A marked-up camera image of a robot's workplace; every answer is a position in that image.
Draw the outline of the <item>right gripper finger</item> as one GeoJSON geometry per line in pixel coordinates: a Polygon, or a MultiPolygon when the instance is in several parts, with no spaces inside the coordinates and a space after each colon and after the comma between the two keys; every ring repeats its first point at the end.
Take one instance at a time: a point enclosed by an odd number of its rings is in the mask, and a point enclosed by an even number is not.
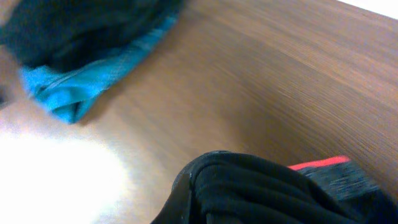
{"type": "Polygon", "coordinates": [[[181,175],[166,203],[151,224],[194,224],[193,190],[190,175],[181,175]]]}

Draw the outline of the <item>black leggings red-grey waistband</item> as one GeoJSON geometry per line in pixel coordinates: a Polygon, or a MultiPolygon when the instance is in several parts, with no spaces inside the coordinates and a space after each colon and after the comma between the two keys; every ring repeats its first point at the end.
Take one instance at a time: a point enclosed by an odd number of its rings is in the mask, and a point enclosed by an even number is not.
{"type": "Polygon", "coordinates": [[[215,151],[182,172],[182,223],[397,224],[397,203],[351,161],[296,168],[215,151]]]}

